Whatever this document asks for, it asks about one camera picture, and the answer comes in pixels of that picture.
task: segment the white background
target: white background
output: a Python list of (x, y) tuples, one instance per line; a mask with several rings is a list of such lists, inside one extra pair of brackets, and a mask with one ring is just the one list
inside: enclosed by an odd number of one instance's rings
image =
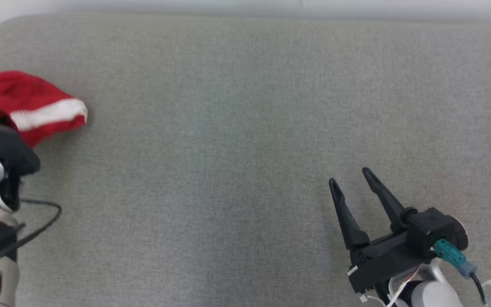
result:
[(0, 0), (0, 22), (27, 14), (85, 10), (308, 19), (491, 20), (491, 0)]

